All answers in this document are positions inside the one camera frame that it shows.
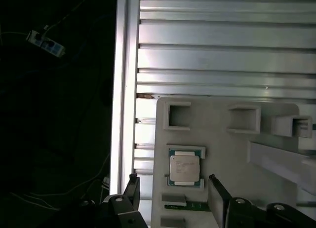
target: white cable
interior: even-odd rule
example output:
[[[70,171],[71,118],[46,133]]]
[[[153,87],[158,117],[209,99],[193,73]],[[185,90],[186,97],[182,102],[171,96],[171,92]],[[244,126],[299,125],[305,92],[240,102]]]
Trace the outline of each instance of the white cable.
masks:
[[[30,198],[33,198],[33,199],[40,200],[40,201],[42,201],[43,203],[45,203],[47,206],[49,206],[49,207],[51,207],[51,208],[54,208],[52,205],[48,204],[48,203],[47,203],[46,201],[44,201],[43,199],[40,199],[40,198],[38,198],[38,197],[32,197],[32,196],[29,196],[29,195],[27,195],[27,194],[24,194],[24,196],[30,197]]]
[[[0,45],[3,45],[3,41],[2,41],[2,31],[1,31],[1,24],[0,24]]]
[[[23,33],[23,32],[2,32],[0,36],[4,34],[17,34],[17,35],[24,35],[24,36],[28,35],[28,33]]]
[[[103,169],[103,167],[105,165],[105,162],[108,160],[109,156],[110,156],[110,154],[108,154],[107,157],[104,159],[103,164],[102,164],[99,172],[94,177],[92,177],[91,179],[89,179],[87,181],[84,181],[84,182],[74,186],[72,189],[68,190],[67,192],[63,192],[63,193],[48,193],[48,194],[37,194],[37,193],[31,192],[30,194],[34,195],[34,196],[59,196],[59,195],[62,196],[62,195],[67,195],[70,192],[72,192],[73,190],[75,190],[76,188],[80,187],[81,185],[84,185],[84,184],[90,182],[91,180],[94,180],[95,178],[97,178],[101,174],[102,169]]]
[[[99,204],[101,204],[101,203],[102,203],[102,195],[103,195],[103,188],[101,189],[100,203],[99,203]]]
[[[30,202],[28,200],[25,200],[24,198],[20,197],[19,195],[15,194],[15,193],[11,192],[10,194],[15,196],[15,197],[17,197],[17,198],[19,198],[19,199],[21,199],[22,201],[24,201],[26,203],[33,204],[33,205],[36,205],[36,206],[39,206],[39,207],[42,207],[42,208],[46,208],[46,209],[49,209],[49,210],[59,211],[59,209],[57,209],[57,208],[45,207],[45,206],[42,206],[42,205],[37,204],[35,202]]]

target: metal panel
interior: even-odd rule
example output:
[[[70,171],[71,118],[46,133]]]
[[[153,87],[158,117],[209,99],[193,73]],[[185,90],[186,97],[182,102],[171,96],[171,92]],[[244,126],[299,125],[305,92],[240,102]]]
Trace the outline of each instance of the metal panel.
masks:
[[[126,6],[127,0],[118,0],[117,5],[117,26],[116,46],[114,65],[114,87],[113,87],[113,110],[112,110],[112,134],[111,134],[111,183],[110,193],[119,191],[121,175],[121,128],[122,112],[124,105],[123,97],[123,76],[125,61],[125,28],[126,28]]]
[[[254,12],[254,13],[311,13],[316,11],[313,2],[282,0],[142,0],[141,11],[190,12]]]
[[[139,43],[314,48],[316,36],[310,27],[170,22],[141,24]]]
[[[311,13],[194,13],[168,11],[142,11],[141,20],[182,20],[182,21],[221,21],[221,22],[267,22],[267,23],[304,23],[315,24]]]
[[[135,169],[140,211],[150,223],[161,96],[297,103],[316,122],[315,4],[118,0],[111,193],[120,192]],[[312,139],[299,139],[299,149],[315,150],[315,138],[313,132]]]
[[[170,71],[166,73],[157,72],[139,73],[137,75],[139,83],[144,84],[191,84],[191,85],[234,85],[234,86],[257,86],[257,87],[286,87],[286,88],[316,88],[316,79],[310,76],[276,76],[265,74],[245,74],[245,73],[218,73],[211,72],[186,72]]]
[[[316,54],[262,49],[166,49],[161,46],[161,49],[139,49],[138,67],[314,74]]]

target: processor chip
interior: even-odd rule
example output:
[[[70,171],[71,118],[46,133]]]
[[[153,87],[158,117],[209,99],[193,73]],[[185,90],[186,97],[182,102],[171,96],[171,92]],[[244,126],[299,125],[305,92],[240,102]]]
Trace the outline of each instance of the processor chip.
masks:
[[[200,180],[199,160],[200,157],[196,155],[172,155],[170,180],[174,185],[194,186]]]

